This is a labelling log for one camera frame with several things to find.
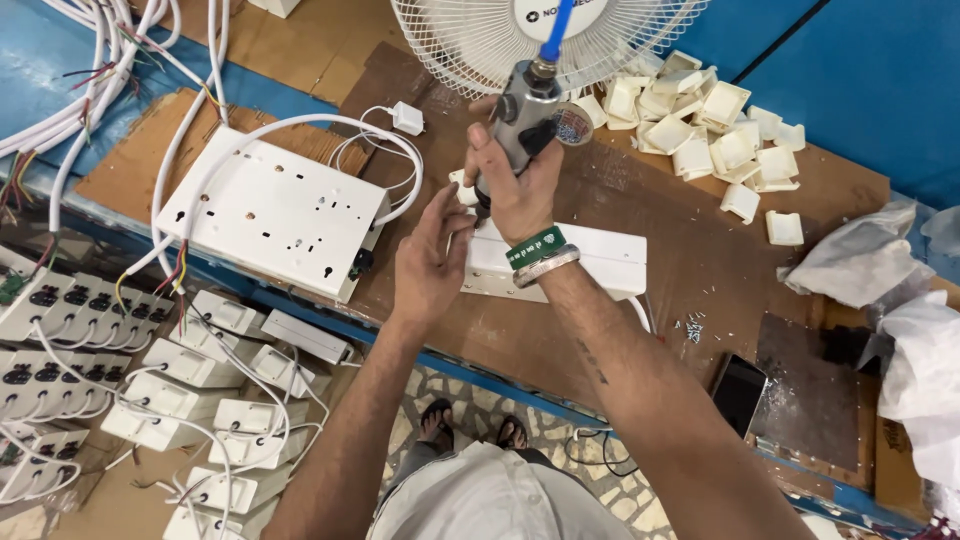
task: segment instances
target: gray trousers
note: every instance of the gray trousers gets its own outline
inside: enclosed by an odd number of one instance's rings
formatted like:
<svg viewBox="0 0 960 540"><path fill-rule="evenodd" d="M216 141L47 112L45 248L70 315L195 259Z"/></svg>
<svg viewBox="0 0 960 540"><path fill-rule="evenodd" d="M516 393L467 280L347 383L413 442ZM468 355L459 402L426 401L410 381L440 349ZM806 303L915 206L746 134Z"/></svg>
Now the gray trousers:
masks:
<svg viewBox="0 0 960 540"><path fill-rule="evenodd" d="M560 471L565 475L576 480L584 489L587 487L584 485L583 481L577 477L571 475L567 471L562 471L554 466L546 455L539 450L534 450L532 448L524 448L522 450L514 450L520 457L526 460L527 463L535 463L537 465L543 465L544 467L549 467L554 471ZM384 501L390 497L390 494L400 485L401 482L407 479L410 475L419 471L420 468L424 467L431 461L436 461L437 459L445 459L457 454L456 452L440 452L437 445L431 442L416 441L410 450L407 451L407 455L403 457L403 461L400 462L400 466L396 469L396 474L394 474L394 479L391 480L390 485L387 486L387 491L383 493L383 497L380 499L380 504L383 504Z"/></svg>

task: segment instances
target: metal bracelet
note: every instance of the metal bracelet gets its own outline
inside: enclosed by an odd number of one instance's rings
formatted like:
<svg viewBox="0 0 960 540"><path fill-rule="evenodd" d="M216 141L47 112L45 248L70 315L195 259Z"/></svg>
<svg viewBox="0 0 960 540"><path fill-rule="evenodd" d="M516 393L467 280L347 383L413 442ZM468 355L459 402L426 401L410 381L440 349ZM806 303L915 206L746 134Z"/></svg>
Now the metal bracelet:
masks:
<svg viewBox="0 0 960 540"><path fill-rule="evenodd" d="M565 244L557 251L550 252L540 260L515 270L514 285L516 288L526 288L537 282L537 278L550 270L560 268L568 262L580 259L580 250L573 244Z"/></svg>

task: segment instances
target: green wristband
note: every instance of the green wristband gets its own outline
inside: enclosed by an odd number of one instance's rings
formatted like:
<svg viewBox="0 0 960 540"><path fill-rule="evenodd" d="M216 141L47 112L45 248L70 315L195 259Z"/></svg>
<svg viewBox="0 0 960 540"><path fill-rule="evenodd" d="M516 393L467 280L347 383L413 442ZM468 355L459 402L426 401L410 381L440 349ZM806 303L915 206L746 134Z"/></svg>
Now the green wristband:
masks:
<svg viewBox="0 0 960 540"><path fill-rule="evenodd" d="M554 225L517 244L514 249L507 252L507 260L511 268L519 270L557 251L565 243L564 234Z"/></svg>

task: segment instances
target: smartphone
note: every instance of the smartphone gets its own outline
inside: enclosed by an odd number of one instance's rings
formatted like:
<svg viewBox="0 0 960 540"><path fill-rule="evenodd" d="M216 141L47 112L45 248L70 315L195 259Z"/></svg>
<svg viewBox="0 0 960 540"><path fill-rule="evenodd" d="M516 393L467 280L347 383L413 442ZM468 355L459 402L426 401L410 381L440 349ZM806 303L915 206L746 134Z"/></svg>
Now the smartphone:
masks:
<svg viewBox="0 0 960 540"><path fill-rule="evenodd" d="M746 437L750 430L766 385L767 376L754 364L740 356L727 355L711 397L717 410L740 438Z"/></svg>

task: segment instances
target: electric fan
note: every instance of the electric fan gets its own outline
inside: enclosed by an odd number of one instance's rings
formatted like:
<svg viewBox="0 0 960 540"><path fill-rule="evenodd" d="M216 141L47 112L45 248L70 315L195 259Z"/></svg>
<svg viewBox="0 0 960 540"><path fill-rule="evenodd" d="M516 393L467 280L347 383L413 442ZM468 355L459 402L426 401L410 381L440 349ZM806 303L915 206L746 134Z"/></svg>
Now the electric fan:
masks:
<svg viewBox="0 0 960 540"><path fill-rule="evenodd" d="M708 0L576 0L557 80L569 94L602 83L645 52L662 53ZM464 96L498 93L537 55L558 0L392 0L413 51Z"/></svg>

